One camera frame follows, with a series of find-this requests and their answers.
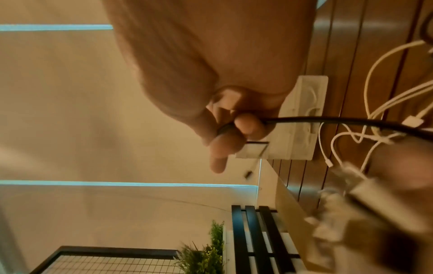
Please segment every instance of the white power outlet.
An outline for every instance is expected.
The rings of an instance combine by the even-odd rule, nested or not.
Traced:
[[[327,76],[300,76],[292,92],[281,106],[279,117],[321,116],[328,86]],[[277,124],[263,141],[269,146],[261,158],[311,160],[318,137],[319,124]],[[237,158],[257,158],[261,144],[248,144]]]

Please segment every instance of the wooden floor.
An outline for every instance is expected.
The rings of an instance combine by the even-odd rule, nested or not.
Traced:
[[[363,90],[370,67],[390,49],[418,40],[419,25],[432,11],[433,0],[328,0],[318,11],[305,65],[306,75],[329,76],[323,115],[365,118]],[[427,51],[428,46],[413,48],[387,58],[377,67],[370,80],[370,109],[433,79],[433,57]],[[432,99],[428,94],[397,105],[385,119],[402,121]],[[322,142],[328,157],[331,139],[343,131],[342,126],[323,126]],[[344,136],[335,147],[343,161],[360,166],[371,145],[368,141],[356,144]],[[270,164],[308,214],[318,207],[318,190],[338,190],[318,144],[312,161],[270,160]]]

